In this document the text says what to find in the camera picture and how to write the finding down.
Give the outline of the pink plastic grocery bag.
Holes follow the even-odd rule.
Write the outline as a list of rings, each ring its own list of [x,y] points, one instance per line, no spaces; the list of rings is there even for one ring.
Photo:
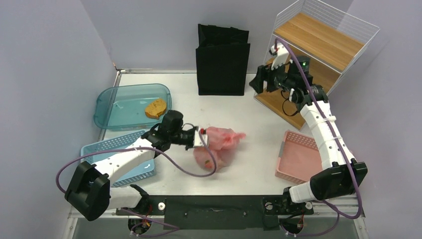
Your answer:
[[[245,133],[235,132],[230,128],[208,127],[206,133],[208,147],[216,160],[217,171],[231,164],[240,141],[246,138]],[[201,168],[213,171],[212,158],[204,147],[195,148],[193,155]]]

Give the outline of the black fabric grocery bag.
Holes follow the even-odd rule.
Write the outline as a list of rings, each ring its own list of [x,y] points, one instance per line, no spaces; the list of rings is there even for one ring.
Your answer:
[[[250,53],[249,31],[198,25],[197,86],[200,96],[243,96]]]

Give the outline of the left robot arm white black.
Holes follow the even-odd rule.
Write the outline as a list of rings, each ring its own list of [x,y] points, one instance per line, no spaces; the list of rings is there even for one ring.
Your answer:
[[[183,129],[183,114],[170,110],[161,121],[145,132],[132,145],[115,150],[115,154],[90,164],[80,163],[64,198],[88,221],[111,209],[130,208],[136,214],[148,209],[148,194],[137,185],[114,188],[112,185],[140,164],[163,155],[171,145],[185,149],[207,146],[207,131],[198,126]]]

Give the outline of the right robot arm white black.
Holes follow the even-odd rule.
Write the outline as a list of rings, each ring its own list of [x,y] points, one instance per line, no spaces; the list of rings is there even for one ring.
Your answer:
[[[328,96],[323,87],[313,84],[309,74],[309,57],[299,56],[278,67],[269,64],[257,68],[257,73],[249,86],[256,93],[281,90],[289,92],[289,101],[296,106],[308,124],[317,145],[322,171],[312,176],[308,182],[284,189],[282,209],[289,214],[295,213],[307,202],[325,203],[338,214],[349,218],[358,218],[363,210],[359,186],[368,173],[364,162],[358,162],[335,124],[336,117],[331,113]],[[327,202],[328,199],[355,194],[358,211],[348,215]]]

